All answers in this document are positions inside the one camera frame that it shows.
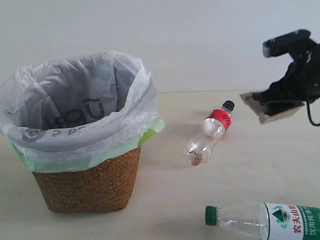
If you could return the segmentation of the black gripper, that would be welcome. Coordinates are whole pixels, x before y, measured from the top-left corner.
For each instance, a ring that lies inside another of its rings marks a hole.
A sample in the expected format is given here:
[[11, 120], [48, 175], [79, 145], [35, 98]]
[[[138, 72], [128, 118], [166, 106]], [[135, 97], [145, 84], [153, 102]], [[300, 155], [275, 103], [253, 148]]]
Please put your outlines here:
[[251, 95], [265, 115], [284, 113], [320, 97], [320, 44], [311, 39], [309, 30], [298, 29], [271, 38], [263, 42], [262, 52], [266, 58], [285, 54], [292, 58], [281, 79]]

